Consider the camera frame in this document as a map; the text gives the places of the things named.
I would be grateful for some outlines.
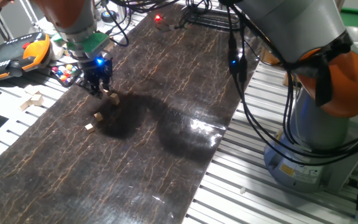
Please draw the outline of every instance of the sticker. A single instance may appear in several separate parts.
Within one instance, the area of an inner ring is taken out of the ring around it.
[[[280,170],[284,173],[288,174],[289,176],[293,176],[293,173],[295,172],[295,169],[292,169],[291,167],[285,165],[284,163],[281,165]]]
[[[322,166],[303,166],[285,160],[280,170],[285,174],[302,182],[315,184],[320,176]]]

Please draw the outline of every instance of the blue led light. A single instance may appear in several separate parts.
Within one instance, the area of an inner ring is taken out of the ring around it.
[[[100,58],[97,58],[96,63],[98,63],[98,65],[100,66],[100,65],[102,65],[104,63],[104,60],[100,59]]]

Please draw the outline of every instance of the wooden block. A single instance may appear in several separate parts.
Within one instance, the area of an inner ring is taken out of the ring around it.
[[[24,100],[21,100],[20,102],[20,105],[19,105],[19,109],[21,111],[24,111],[25,109],[27,109],[29,107],[29,102],[28,101],[24,101]]]
[[[21,111],[24,111],[25,109],[27,109],[29,106],[31,106],[31,98],[32,96],[31,95],[26,95],[26,96],[23,96],[21,99],[20,99],[20,103],[19,103],[19,109]]]
[[[86,125],[85,128],[90,134],[94,132],[94,127],[92,126],[92,124]]]
[[[103,120],[103,117],[102,117],[102,114],[101,114],[101,113],[96,113],[96,114],[94,114],[93,116],[96,118],[96,120],[97,120],[98,122],[100,122],[100,121]]]
[[[31,98],[31,103],[35,106],[42,106],[44,99],[42,98],[42,95],[36,94]]]
[[[110,98],[112,99],[112,103],[114,103],[114,105],[119,104],[119,97],[116,93],[111,94]]]
[[[32,105],[31,98],[32,98],[33,96],[32,96],[31,94],[29,94],[29,93],[26,93],[26,94],[25,94],[25,97],[28,99],[27,102],[29,103],[29,106],[31,106],[31,105]]]
[[[110,96],[111,94],[112,94],[112,92],[111,91],[109,91],[109,90],[105,90],[105,89],[103,89],[103,91],[108,95],[108,96]]]
[[[32,86],[32,85],[28,85],[24,88],[24,91],[30,95],[36,95],[36,94],[41,94],[40,91],[38,90],[37,87]]]

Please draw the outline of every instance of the robotic arm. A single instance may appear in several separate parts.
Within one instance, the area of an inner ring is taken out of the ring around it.
[[[108,35],[96,31],[94,0],[35,0],[59,32],[71,56],[84,71],[84,80],[79,86],[89,94],[101,98],[99,82],[109,91],[112,77],[111,60],[105,60],[101,52],[110,43]]]
[[[100,53],[110,40],[96,31],[94,1],[34,1],[68,42],[73,58],[79,61],[85,73],[80,86],[101,97],[99,81],[103,81],[105,90],[110,90],[112,65],[110,60],[101,58]],[[358,138],[353,136],[353,140],[343,144],[348,137],[349,118],[358,115],[358,28],[344,26],[333,0],[221,0],[221,3],[234,10],[242,25],[264,40],[288,74],[296,74],[305,88],[294,110],[294,114],[300,113],[300,125],[296,119],[290,121],[292,106],[289,106],[288,122],[287,115],[283,120],[286,135],[278,133],[277,138],[270,135],[269,143],[253,126],[267,143],[268,170],[283,185],[302,192],[339,190],[358,164]],[[238,57],[235,41],[234,45],[229,41],[229,57],[230,51]],[[242,67],[234,69],[237,74],[246,69],[245,57],[239,62]],[[287,101],[292,102],[291,93],[290,88]],[[249,123],[252,125],[253,119],[262,129],[249,110],[244,111]],[[297,134],[292,136],[290,129]],[[288,174],[288,169],[296,166],[316,167],[316,177],[311,182],[298,181]]]

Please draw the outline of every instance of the dark marble mat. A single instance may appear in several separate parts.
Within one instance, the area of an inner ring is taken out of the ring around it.
[[[159,13],[177,21],[180,8]],[[182,221],[239,97],[227,33],[160,34],[153,18],[114,49],[119,106],[75,86],[0,156],[0,223]]]

